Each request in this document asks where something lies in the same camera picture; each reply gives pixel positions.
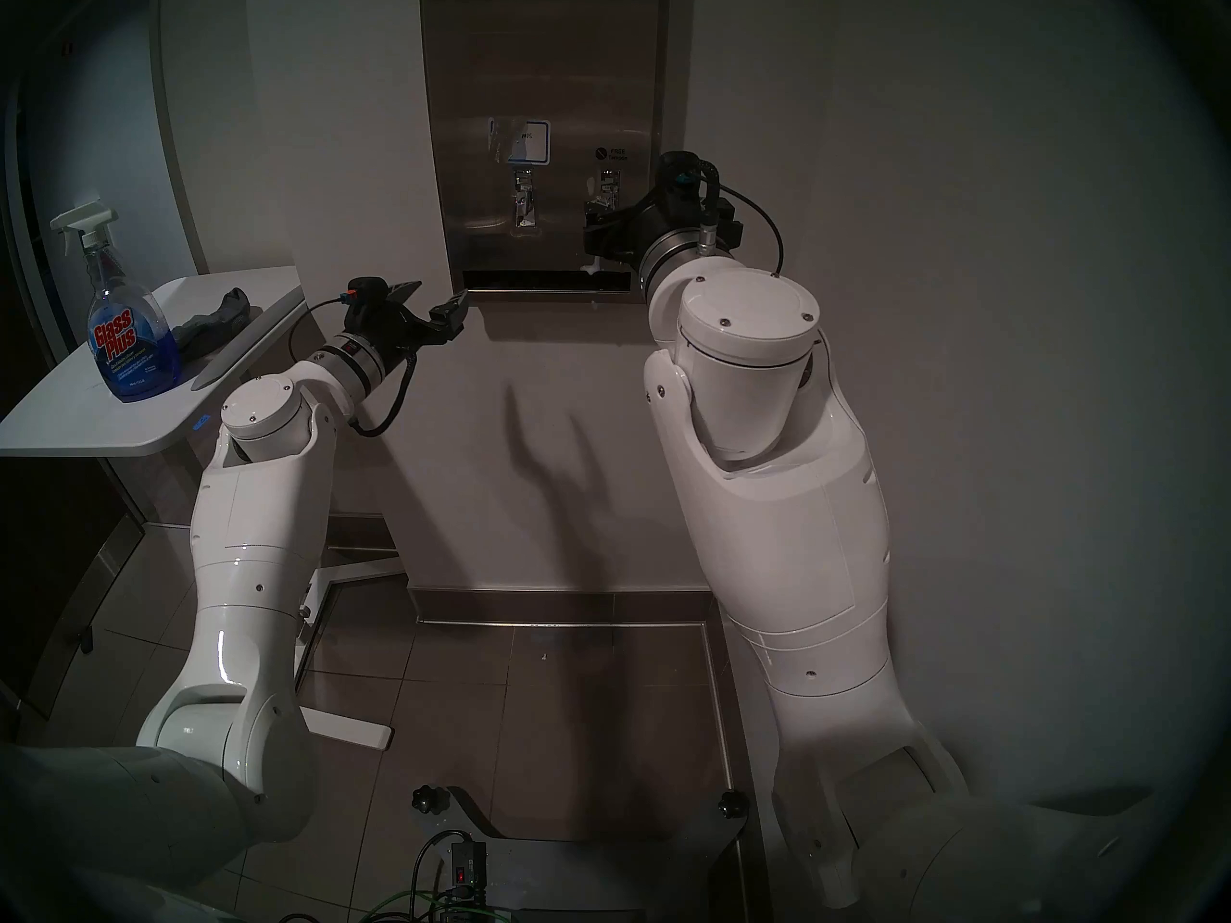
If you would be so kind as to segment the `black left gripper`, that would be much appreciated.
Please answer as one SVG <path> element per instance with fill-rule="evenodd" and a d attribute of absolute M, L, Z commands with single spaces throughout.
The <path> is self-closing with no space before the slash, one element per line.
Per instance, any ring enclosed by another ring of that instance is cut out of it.
<path fill-rule="evenodd" d="M 371 313 L 371 346 L 382 361 L 416 361 L 422 347 L 439 346 L 439 338 L 457 338 L 469 308 L 469 292 L 457 292 L 432 306 L 431 322 L 403 305 L 382 302 Z"/>

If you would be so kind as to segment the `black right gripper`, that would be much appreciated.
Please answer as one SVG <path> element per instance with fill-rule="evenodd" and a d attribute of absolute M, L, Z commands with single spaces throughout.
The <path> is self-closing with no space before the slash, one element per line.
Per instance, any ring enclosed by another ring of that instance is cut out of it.
<path fill-rule="evenodd" d="M 703 198 L 696 192 L 652 191 L 623 209 L 585 209 L 582 251 L 587 256 L 640 267 L 652 244 L 683 229 L 699 229 Z"/>

